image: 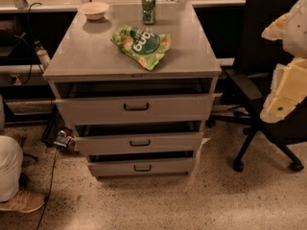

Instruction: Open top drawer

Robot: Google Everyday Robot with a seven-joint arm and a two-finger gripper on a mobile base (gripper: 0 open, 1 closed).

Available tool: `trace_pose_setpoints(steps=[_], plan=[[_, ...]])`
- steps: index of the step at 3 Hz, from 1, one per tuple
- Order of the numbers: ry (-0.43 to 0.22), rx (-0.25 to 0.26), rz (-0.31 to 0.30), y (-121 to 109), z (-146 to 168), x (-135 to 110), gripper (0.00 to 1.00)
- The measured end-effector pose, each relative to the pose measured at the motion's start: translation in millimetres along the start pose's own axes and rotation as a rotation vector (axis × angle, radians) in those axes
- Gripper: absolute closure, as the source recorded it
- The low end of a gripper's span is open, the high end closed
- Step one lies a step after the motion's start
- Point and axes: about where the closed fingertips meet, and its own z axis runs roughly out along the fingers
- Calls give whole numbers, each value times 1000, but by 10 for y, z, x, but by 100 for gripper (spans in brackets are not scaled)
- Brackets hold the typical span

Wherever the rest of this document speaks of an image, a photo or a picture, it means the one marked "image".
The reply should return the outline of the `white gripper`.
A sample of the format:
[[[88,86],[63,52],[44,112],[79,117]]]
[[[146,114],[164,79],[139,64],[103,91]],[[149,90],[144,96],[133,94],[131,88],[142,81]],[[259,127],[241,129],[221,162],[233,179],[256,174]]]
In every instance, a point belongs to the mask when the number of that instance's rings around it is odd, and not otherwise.
[[[266,123],[285,119],[307,97],[307,0],[298,0],[261,34],[270,41],[283,40],[285,52],[295,56],[287,65],[278,63],[273,71],[271,93],[260,118]]]

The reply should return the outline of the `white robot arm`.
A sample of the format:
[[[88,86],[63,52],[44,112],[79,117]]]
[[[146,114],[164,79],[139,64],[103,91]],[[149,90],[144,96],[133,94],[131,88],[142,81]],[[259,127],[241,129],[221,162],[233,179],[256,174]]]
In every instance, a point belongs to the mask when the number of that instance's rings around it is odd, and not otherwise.
[[[287,65],[278,63],[273,71],[271,93],[260,113],[263,122],[272,124],[284,120],[307,97],[307,0],[298,0],[262,37],[281,39],[283,50],[294,56]]]

